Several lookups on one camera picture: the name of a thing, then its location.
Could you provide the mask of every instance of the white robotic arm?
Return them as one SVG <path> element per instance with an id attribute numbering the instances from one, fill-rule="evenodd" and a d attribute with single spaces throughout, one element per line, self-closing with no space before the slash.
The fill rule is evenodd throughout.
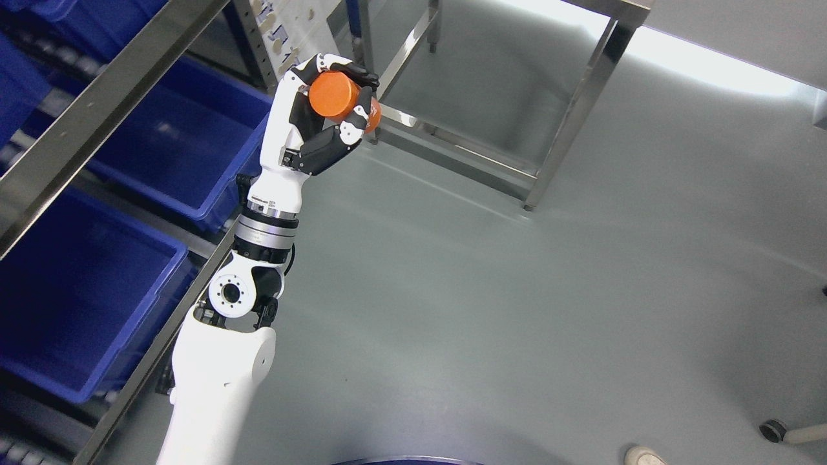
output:
<path id="1" fill-rule="evenodd" d="M 310 84 L 341 71 L 361 86 L 353 111 L 322 129 L 310 106 Z M 299 225 L 301 189 L 359 145 L 368 122 L 375 74 L 337 55 L 316 55 L 279 82 L 261 147 L 261 175 L 239 176 L 243 211 L 230 261 L 210 281 L 206 299 L 181 326 L 172 355 L 175 388 L 159 465 L 228 465 L 241 427 L 275 355 L 270 327 L 284 292 L 284 264 Z M 225 328 L 227 319 L 258 314 L 256 331 Z"/>

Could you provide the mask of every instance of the black wheel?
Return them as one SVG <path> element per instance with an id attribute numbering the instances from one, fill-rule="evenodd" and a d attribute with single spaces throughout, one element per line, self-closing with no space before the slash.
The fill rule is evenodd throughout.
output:
<path id="1" fill-rule="evenodd" d="M 780 443 L 786 434 L 786 426 L 777 419 L 768 419 L 758 427 L 758 430 L 771 443 Z"/>

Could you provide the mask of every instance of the orange object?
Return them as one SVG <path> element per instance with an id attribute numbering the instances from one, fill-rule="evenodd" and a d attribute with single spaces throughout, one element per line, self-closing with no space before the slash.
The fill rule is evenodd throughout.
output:
<path id="1" fill-rule="evenodd" d="M 351 81 L 346 74 L 339 71 L 325 71 L 313 81 L 308 91 L 310 106 L 325 118 L 342 122 L 356 106 L 359 98 L 359 86 Z M 379 125 L 382 118 L 379 102 L 370 99 L 370 114 L 368 115 L 365 132 L 371 132 Z"/>

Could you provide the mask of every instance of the blue plastic bin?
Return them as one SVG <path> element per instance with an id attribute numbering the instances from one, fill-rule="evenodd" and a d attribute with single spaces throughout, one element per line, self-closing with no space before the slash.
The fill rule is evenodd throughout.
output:
<path id="1" fill-rule="evenodd" d="M 51 87 L 35 66 L 0 34 L 0 146 L 19 129 Z"/>
<path id="2" fill-rule="evenodd" d="M 25 7 L 29 7 L 33 3 L 40 0 L 0 0 L 0 7 L 5 7 L 11 12 L 19 12 Z"/>
<path id="3" fill-rule="evenodd" d="M 166 0 L 43 0 L 29 9 L 80 50 L 108 61 L 165 4 Z"/>
<path id="4" fill-rule="evenodd" d="M 217 231 L 238 205 L 235 177 L 261 171 L 270 98 L 179 60 L 87 167 Z"/>
<path id="5" fill-rule="evenodd" d="M 194 274 L 183 243 L 67 190 L 0 261 L 0 365 L 71 402 L 117 389 Z"/>

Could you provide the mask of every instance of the white shoe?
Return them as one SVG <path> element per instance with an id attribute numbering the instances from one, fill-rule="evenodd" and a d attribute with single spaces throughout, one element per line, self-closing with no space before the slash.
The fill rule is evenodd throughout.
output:
<path id="1" fill-rule="evenodd" d="M 655 451 L 644 446 L 634 446 L 626 451 L 624 465 L 668 465 L 666 460 L 657 455 Z"/>

